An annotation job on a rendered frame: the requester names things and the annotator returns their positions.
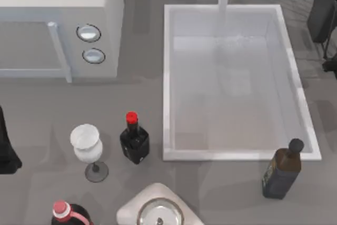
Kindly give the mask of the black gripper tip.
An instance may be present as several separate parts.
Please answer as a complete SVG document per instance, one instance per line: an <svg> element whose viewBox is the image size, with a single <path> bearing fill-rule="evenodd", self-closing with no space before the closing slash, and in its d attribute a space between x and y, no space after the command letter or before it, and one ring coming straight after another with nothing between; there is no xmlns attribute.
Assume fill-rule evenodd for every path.
<svg viewBox="0 0 337 225"><path fill-rule="evenodd" d="M0 175L14 174L22 165L9 140L3 109L0 106Z"/></svg>

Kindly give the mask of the large microwave knob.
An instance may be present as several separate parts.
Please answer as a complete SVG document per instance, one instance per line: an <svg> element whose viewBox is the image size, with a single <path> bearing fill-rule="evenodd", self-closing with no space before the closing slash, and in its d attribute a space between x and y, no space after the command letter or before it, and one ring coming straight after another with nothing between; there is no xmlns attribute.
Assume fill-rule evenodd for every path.
<svg viewBox="0 0 337 225"><path fill-rule="evenodd" d="M86 24L77 27L76 35L80 40L84 42L93 43L101 38L102 33L96 26Z"/></svg>

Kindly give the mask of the brown bottle with black cap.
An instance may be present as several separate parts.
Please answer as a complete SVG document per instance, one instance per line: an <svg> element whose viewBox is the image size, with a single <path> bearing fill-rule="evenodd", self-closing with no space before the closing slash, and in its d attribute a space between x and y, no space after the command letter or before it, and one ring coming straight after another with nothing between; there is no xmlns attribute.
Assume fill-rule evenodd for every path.
<svg viewBox="0 0 337 225"><path fill-rule="evenodd" d="M284 199L301 172L301 151L304 143L292 139L286 148L274 153L262 177L262 194L268 199Z"/></svg>

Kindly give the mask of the pale microwave oven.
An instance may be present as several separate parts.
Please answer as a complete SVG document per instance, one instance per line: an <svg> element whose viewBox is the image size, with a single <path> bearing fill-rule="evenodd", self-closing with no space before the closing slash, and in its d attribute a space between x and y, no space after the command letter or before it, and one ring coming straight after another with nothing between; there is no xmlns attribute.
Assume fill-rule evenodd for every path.
<svg viewBox="0 0 337 225"><path fill-rule="evenodd" d="M64 78L48 22L58 35L74 79L117 77L124 0L0 0L0 78ZM79 26L91 24L102 33L93 43L80 40ZM89 64L82 52L97 48L106 58Z"/></svg>

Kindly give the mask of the small microwave knob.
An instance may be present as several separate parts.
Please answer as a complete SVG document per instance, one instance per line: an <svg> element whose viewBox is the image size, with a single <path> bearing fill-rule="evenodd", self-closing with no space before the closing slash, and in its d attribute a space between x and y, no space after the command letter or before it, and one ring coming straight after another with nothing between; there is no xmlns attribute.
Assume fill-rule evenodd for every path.
<svg viewBox="0 0 337 225"><path fill-rule="evenodd" d="M101 64L105 61L105 54L97 48L90 48L82 52L82 58L89 64Z"/></svg>

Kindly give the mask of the white wine glass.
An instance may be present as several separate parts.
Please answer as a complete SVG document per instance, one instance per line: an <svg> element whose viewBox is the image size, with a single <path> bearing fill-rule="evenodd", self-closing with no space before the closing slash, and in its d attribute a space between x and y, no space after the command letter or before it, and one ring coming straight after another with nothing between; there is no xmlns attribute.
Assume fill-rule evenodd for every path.
<svg viewBox="0 0 337 225"><path fill-rule="evenodd" d="M85 177L93 183L104 181L109 173L108 166L100 161L103 153L103 143L96 126L92 124L81 124L74 128L70 135L70 143L74 154L87 164Z"/></svg>

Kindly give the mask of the black bottle with red cap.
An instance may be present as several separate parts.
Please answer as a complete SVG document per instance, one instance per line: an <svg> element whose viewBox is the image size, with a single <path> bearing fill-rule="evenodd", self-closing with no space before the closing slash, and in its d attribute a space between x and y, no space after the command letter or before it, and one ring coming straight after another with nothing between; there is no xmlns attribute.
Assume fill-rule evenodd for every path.
<svg viewBox="0 0 337 225"><path fill-rule="evenodd" d="M123 154L134 164L139 164L150 152L150 137L139 124L138 114L126 114L126 129L120 134Z"/></svg>

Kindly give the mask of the dark bottle with pink cap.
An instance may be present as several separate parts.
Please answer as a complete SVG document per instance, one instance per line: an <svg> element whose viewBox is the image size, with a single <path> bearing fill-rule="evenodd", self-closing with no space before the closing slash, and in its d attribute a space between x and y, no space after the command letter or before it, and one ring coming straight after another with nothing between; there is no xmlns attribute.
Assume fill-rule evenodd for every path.
<svg viewBox="0 0 337 225"><path fill-rule="evenodd" d="M94 225L88 211L76 203L55 201L51 225Z"/></svg>

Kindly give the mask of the white sink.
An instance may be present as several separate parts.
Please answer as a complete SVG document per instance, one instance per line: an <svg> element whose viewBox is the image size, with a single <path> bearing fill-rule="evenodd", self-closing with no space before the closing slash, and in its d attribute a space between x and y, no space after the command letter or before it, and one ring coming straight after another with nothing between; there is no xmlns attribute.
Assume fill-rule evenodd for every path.
<svg viewBox="0 0 337 225"><path fill-rule="evenodd" d="M278 4L164 7L163 159L322 159Z"/></svg>

